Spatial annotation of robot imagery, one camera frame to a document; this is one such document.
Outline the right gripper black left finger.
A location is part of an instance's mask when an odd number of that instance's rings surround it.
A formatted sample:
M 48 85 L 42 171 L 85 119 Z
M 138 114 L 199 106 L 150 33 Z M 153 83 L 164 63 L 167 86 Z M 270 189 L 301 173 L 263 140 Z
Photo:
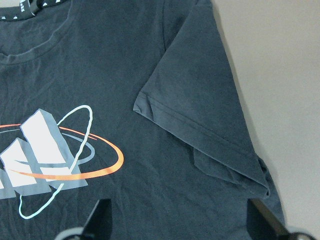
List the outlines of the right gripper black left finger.
M 100 199 L 95 204 L 83 230 L 81 240 L 109 240 L 112 235 L 112 202 Z

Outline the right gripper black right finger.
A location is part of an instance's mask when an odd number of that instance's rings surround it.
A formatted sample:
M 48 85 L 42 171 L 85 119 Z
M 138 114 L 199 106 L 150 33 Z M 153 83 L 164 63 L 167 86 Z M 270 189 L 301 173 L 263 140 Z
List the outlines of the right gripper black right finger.
M 246 229 L 252 240 L 280 240 L 285 227 L 259 198 L 247 200 Z

